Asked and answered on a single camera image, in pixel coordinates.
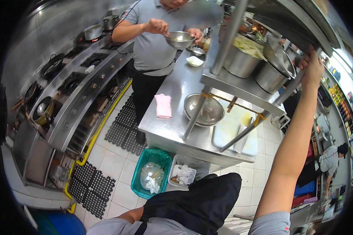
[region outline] hand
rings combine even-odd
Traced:
[[[196,40],[193,43],[198,44],[202,40],[202,32],[200,29],[188,29],[188,33],[190,33],[191,37],[196,37]]]
[[[169,24],[166,23],[163,20],[157,20],[154,18],[151,18],[151,20],[144,24],[144,32],[149,32],[153,34],[162,34],[165,36],[169,36],[169,33],[167,32],[169,30]]]
[[[299,64],[301,70],[306,69],[302,78],[302,90],[316,89],[320,86],[320,79],[324,72],[324,66],[314,48],[309,46],[309,54],[305,53]]]

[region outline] black pants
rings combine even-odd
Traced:
[[[137,125],[139,125],[141,119],[143,119],[146,110],[154,98],[154,95],[156,95],[166,76],[167,75],[148,76],[138,71],[135,72],[132,79],[132,88],[134,93]]]
[[[315,170],[315,161],[319,160],[319,155],[315,157],[311,157],[306,160],[305,166],[302,169],[301,174],[298,177],[297,185],[299,187],[303,187],[311,181],[315,180],[317,177],[322,175],[322,171],[320,170],[320,166],[318,170]]]
[[[172,219],[199,234],[213,235],[224,224],[237,201],[241,183],[239,174],[229,173],[194,182],[189,191],[157,194],[144,205],[143,219]]]

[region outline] cutting board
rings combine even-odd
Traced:
[[[212,142],[216,147],[222,148],[227,143],[229,143],[230,140],[232,140],[238,135],[238,131],[241,124],[248,126],[250,118],[256,118],[256,115],[255,113],[250,112],[237,105],[234,105],[230,113],[227,113],[227,106],[229,106],[230,103],[221,99],[219,99],[218,101],[220,102],[220,104],[222,104],[225,109],[225,117],[221,120],[221,122],[215,125]],[[257,154],[256,129],[249,133],[248,139],[242,150],[242,153],[250,156],[255,156]]]

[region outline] stainless steel wall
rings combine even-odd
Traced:
[[[14,114],[9,110],[39,77],[37,71],[52,54],[66,53],[85,28],[102,22],[109,10],[119,14],[133,2],[135,0],[50,0],[27,16],[14,30],[3,68],[8,121],[14,121]]]

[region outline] white bowl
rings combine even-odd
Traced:
[[[198,66],[200,66],[200,65],[202,65],[204,63],[204,61],[202,61],[201,59],[197,58],[196,56],[188,57],[186,60],[193,67],[198,67]]]

